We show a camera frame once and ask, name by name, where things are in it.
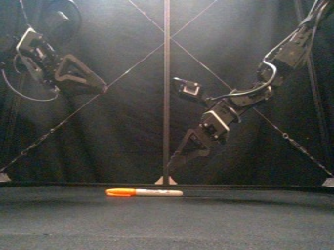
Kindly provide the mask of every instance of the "black backdrop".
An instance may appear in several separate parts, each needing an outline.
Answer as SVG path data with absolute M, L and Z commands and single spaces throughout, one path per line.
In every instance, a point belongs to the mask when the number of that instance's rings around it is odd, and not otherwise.
M 23 33 L 16 1 L 1 4 L 1 36 Z M 24 1 L 40 29 L 45 1 Z M 163 174 L 164 1 L 76 0 L 83 13 L 77 36 L 61 54 L 76 55 L 111 85 L 103 96 L 67 96 L 51 103 L 17 98 L 1 79 L 1 167 L 84 105 L 28 155 L 7 169 L 17 181 L 153 183 Z M 303 3 L 304 11 L 310 1 Z M 171 1 L 171 77 L 199 82 L 211 96 L 246 89 L 255 80 L 263 55 L 298 25 L 294 1 Z M 320 138 L 306 68 L 275 96 L 231 126 L 226 145 L 196 159 L 174 176 L 180 184 L 320 185 L 324 172 L 282 138 L 299 142 L 327 165 L 332 147 L 332 17 L 318 32 L 314 64 L 324 124 Z M 48 95 L 28 75 L 9 73 L 13 85 L 35 97 Z M 169 153 L 203 108 L 171 93 Z

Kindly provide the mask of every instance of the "diagonal wire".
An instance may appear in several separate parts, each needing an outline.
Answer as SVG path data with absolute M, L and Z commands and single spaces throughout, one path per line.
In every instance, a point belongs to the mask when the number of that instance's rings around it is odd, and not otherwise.
M 147 17 L 147 19 L 151 21 L 151 23 L 159 28 L 161 32 L 164 32 L 163 28 L 159 26 L 159 24 L 153 21 L 153 19 L 148 16 L 148 14 L 140 9 L 139 5 L 133 3 L 132 0 L 128 0 L 131 4 L 135 6 L 135 8 L 139 10 L 139 12 Z M 192 59 L 199 63 L 199 65 L 214 75 L 214 77 L 219 80 L 219 82 L 230 89 L 230 85 L 224 82 L 224 80 L 218 76 L 218 74 L 208 68 L 208 66 L 204 65 L 204 63 L 195 57 L 195 55 L 182 46 L 182 44 L 174 39 L 174 37 L 182 32 L 182 30 L 186 29 L 186 27 L 202 16 L 202 14 L 212 7 L 212 5 L 216 3 L 218 0 L 214 0 L 204 8 L 203 10 L 194 16 L 194 18 L 182 26 L 182 28 L 171 35 L 172 42 L 182 48 L 182 50 L 192 57 Z

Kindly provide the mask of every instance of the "orange marker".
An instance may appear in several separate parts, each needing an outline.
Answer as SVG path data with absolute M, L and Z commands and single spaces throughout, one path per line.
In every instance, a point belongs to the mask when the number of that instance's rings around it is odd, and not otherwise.
M 178 190 L 148 190 L 133 188 L 112 188 L 107 189 L 105 193 L 112 197 L 131 197 L 131 196 L 183 196 L 183 192 Z

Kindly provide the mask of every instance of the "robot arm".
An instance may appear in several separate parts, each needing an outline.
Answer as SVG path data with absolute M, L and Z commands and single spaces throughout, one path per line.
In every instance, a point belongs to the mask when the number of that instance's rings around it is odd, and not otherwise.
M 207 111 L 199 125 L 190 129 L 168 163 L 169 174 L 196 157 L 207 156 L 215 144 L 227 140 L 230 124 L 242 122 L 243 113 L 272 95 L 291 73 L 306 64 L 314 34 L 320 22 L 332 13 L 334 0 L 315 1 L 306 19 L 296 30 L 267 53 L 258 67 L 258 82 L 247 91 L 234 90 L 230 94 L 210 98 L 202 86 L 174 78 L 179 95 L 200 103 Z
M 29 27 L 17 46 L 16 52 L 36 82 L 60 90 L 76 87 L 87 93 L 99 94 L 107 91 L 107 84 L 73 56 L 60 56 L 43 35 Z

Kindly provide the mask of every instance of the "vertical pole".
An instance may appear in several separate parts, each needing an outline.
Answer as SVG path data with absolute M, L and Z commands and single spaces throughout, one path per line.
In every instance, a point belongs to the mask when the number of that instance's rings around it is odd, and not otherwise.
M 169 18 L 171 3 L 164 0 L 164 97 L 163 97 L 163 185 L 169 185 L 168 161 L 169 161 Z
M 296 8 L 298 21 L 302 22 L 304 18 L 304 12 L 303 12 L 303 5 L 302 5 L 300 0 L 295 0 L 295 8 Z M 323 112 L 322 99 L 320 99 L 320 94 L 319 94 L 319 89 L 318 89 L 318 81 L 316 81 L 315 67 L 314 67 L 311 54 L 308 55 L 308 58 L 306 59 L 306 67 L 307 67 L 307 75 L 308 75 L 308 82 L 310 82 L 310 88 L 311 88 L 311 93 L 312 93 L 314 105 L 315 105 L 315 110 L 316 110 L 319 136 L 320 136 L 322 149 L 324 152 L 324 161 L 326 161 L 324 164 L 328 166 L 328 169 L 332 170 L 334 160 L 332 160 L 332 153 L 330 149 L 328 129 L 326 126 L 324 112 Z

